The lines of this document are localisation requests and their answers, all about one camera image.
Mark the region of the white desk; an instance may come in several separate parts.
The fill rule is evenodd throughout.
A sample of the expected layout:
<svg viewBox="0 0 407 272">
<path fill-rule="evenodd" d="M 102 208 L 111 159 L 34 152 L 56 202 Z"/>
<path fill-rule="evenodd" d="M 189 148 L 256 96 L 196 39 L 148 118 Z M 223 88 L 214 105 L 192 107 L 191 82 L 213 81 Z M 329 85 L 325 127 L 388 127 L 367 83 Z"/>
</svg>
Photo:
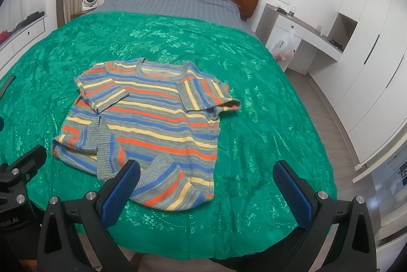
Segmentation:
<svg viewBox="0 0 407 272">
<path fill-rule="evenodd" d="M 335 48 L 328 39 L 296 17 L 283 15 L 275 6 L 266 4 L 255 31 L 257 37 L 272 51 L 274 45 L 294 30 L 293 46 L 295 55 L 288 68 L 303 75 L 315 60 L 318 53 L 323 53 L 337 62 L 342 52 Z"/>
</svg>

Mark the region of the striped knit sweater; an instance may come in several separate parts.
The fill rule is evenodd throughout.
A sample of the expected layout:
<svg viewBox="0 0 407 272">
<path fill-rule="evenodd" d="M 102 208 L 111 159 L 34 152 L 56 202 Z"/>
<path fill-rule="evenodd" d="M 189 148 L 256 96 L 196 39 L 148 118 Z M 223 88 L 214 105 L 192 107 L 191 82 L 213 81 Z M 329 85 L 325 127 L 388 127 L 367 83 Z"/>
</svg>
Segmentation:
<svg viewBox="0 0 407 272">
<path fill-rule="evenodd" d="M 241 105 L 227 84 L 189 61 L 144 58 L 97 63 L 75 84 L 79 96 L 52 141 L 55 157 L 102 181 L 138 162 L 131 199 L 153 209 L 212 200 L 220 114 Z"/>
</svg>

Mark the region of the white drawer cabinet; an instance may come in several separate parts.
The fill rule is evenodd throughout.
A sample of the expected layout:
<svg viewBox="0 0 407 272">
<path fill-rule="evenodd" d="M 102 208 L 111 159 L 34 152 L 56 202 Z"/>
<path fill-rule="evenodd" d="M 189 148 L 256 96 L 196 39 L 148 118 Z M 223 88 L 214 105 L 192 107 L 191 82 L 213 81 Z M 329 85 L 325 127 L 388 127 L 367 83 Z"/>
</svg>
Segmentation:
<svg viewBox="0 0 407 272">
<path fill-rule="evenodd" d="M 19 29 L 1 45 L 1 77 L 4 77 L 31 46 L 46 36 L 46 19 L 47 15 L 43 15 L 29 25 Z"/>
</svg>

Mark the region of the black items on cabinet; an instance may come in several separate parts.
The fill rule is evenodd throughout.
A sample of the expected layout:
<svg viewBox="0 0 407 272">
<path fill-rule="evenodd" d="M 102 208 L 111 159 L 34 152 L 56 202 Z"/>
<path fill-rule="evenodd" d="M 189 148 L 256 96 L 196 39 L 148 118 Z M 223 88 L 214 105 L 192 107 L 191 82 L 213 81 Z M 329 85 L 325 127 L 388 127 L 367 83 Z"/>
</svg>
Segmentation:
<svg viewBox="0 0 407 272">
<path fill-rule="evenodd" d="M 16 27 L 14 28 L 13 32 L 17 32 L 20 29 L 26 27 L 27 25 L 33 23 L 34 21 L 38 20 L 39 18 L 42 18 L 44 16 L 44 12 L 41 11 L 36 11 L 34 13 L 31 13 L 30 15 L 27 16 L 24 20 L 21 20 Z"/>
</svg>

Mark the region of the red cloth on cabinet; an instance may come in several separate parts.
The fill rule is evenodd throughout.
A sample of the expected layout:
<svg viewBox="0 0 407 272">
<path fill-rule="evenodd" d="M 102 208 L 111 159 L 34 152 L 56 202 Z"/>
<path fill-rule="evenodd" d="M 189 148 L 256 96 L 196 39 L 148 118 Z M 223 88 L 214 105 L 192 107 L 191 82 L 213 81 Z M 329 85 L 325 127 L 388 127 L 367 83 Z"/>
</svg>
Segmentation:
<svg viewBox="0 0 407 272">
<path fill-rule="evenodd" d="M 2 44 L 4 41 L 6 41 L 10 36 L 11 36 L 10 31 L 3 31 L 0 33 L 0 43 Z"/>
</svg>

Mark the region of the white plastic bag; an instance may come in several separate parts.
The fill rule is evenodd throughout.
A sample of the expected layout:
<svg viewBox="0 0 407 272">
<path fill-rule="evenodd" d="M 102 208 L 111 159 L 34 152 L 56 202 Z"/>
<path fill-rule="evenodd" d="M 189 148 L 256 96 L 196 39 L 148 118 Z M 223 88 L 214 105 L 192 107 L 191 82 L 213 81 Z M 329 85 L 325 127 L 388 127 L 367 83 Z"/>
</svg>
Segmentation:
<svg viewBox="0 0 407 272">
<path fill-rule="evenodd" d="M 272 48 L 272 56 L 277 62 L 290 62 L 293 60 L 300 40 L 295 35 L 295 27 L 292 25 L 287 35 L 279 40 Z"/>
</svg>

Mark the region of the grey striped bed sheet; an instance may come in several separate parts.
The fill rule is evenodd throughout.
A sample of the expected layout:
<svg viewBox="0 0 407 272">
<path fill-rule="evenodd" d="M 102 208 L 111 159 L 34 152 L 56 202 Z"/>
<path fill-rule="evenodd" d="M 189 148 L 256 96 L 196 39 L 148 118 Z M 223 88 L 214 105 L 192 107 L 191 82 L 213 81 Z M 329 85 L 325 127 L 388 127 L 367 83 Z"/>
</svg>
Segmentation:
<svg viewBox="0 0 407 272">
<path fill-rule="evenodd" d="M 255 36 L 255 32 L 241 19 L 236 3 L 230 0 L 105 0 L 92 12 L 113 11 L 191 18 Z"/>
</svg>

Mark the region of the small bottle on desk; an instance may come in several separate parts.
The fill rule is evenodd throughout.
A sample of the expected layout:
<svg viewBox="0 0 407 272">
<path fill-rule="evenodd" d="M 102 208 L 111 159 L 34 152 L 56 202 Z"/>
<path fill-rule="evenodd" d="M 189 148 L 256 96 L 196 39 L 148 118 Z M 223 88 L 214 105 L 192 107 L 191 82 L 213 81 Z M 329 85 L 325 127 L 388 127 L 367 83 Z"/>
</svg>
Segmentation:
<svg viewBox="0 0 407 272">
<path fill-rule="evenodd" d="M 289 15 L 290 17 L 293 17 L 293 16 L 295 15 L 296 9 L 297 9 L 297 7 L 294 5 L 294 6 L 291 8 L 291 10 L 289 11 L 288 15 Z"/>
</svg>

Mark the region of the white wardrobe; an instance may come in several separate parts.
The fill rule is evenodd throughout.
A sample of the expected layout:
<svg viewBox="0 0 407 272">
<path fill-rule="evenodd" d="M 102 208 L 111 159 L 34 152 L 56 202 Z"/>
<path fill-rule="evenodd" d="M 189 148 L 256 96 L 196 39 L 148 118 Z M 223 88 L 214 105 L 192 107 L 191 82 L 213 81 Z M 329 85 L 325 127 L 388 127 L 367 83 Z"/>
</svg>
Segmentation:
<svg viewBox="0 0 407 272">
<path fill-rule="evenodd" d="M 361 165 L 406 123 L 406 0 L 342 0 L 356 28 L 338 61 L 317 56 L 309 73 L 334 108 Z"/>
</svg>

